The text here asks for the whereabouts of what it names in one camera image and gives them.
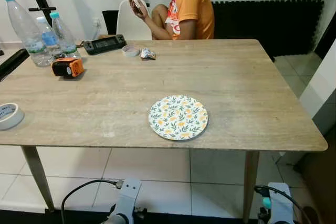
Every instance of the white chair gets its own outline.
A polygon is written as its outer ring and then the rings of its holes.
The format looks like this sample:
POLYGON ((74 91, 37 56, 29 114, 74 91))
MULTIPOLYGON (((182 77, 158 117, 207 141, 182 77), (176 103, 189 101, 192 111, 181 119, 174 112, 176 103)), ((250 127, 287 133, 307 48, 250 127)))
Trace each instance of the white chair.
POLYGON ((152 40, 151 30, 144 21, 135 16, 128 0, 119 5, 117 34, 122 34, 125 40, 152 40))

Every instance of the crumpled paper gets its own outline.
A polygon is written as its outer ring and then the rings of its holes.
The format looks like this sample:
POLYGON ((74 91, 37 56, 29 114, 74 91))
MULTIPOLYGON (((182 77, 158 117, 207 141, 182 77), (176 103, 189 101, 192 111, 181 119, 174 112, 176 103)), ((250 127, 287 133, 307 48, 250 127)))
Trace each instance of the crumpled paper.
POLYGON ((156 60, 156 54, 149 48, 144 48, 141 50, 140 58, 142 60, 156 60))

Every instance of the tile floor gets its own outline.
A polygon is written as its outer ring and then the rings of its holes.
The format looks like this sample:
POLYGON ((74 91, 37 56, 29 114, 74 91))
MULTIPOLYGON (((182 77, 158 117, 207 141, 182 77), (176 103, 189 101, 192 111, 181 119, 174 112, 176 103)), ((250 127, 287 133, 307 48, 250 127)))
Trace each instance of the tile floor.
MULTIPOLYGON (((320 62, 309 54, 277 57, 275 65, 299 97, 320 62)), ((137 207, 150 212, 226 218, 243 214, 244 152, 74 147, 39 147, 38 152, 57 208, 69 191, 91 179, 137 177, 142 180, 137 207)), ((299 203, 314 206, 300 174, 263 152, 257 183, 268 182, 286 182, 299 203)), ((93 184, 70 197, 66 208, 109 211, 117 195, 109 184, 93 184)), ((255 195, 251 218, 256 218, 261 200, 255 195)), ((43 212, 45 207, 20 147, 0 146, 0 209, 43 212)))

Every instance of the table leg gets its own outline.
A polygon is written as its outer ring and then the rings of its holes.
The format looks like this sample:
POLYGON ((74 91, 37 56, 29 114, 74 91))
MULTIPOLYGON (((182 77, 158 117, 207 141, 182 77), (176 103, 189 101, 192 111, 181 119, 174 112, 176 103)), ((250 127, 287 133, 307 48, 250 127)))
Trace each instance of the table leg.
POLYGON ((253 201, 254 186, 257 180, 259 152, 246 152, 245 156, 245 178, 244 178, 244 206, 243 222, 247 224, 253 201))
POLYGON ((55 210, 53 199, 36 146, 21 146, 21 149, 49 211, 53 212, 55 210))

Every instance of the plate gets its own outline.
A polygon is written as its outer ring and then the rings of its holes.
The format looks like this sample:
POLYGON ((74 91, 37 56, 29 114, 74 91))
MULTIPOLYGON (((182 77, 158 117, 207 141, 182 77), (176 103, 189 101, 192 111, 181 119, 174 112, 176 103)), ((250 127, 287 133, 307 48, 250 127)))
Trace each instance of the plate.
POLYGON ((208 123, 208 114, 196 99, 187 95, 171 95, 151 107, 148 120, 159 136, 181 141, 202 133, 208 123))

